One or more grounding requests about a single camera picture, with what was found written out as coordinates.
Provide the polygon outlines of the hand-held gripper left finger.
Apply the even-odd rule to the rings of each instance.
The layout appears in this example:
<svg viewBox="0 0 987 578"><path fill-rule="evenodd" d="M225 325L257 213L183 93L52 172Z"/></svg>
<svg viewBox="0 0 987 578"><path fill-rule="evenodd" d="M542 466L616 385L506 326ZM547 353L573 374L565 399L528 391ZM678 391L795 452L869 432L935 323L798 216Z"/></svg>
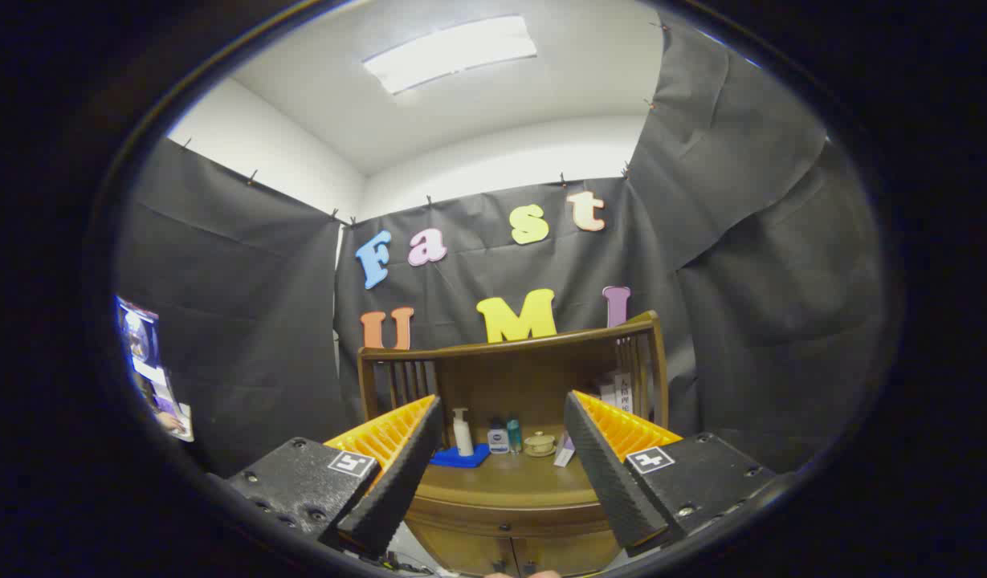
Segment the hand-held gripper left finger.
<svg viewBox="0 0 987 578"><path fill-rule="evenodd" d="M430 395L328 442L294 437L236 474L224 491L288 533L364 557L386 552L442 440Z"/></svg>

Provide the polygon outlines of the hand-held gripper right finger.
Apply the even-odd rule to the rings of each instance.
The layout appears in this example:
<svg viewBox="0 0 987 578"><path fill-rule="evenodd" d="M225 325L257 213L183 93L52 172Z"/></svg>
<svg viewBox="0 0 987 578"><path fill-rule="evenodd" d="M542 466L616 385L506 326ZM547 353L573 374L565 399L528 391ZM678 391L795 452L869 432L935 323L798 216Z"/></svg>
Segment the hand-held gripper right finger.
<svg viewBox="0 0 987 578"><path fill-rule="evenodd" d="M777 475L714 433L680 436L585 393L565 425L628 556L669 547L776 500Z"/></svg>

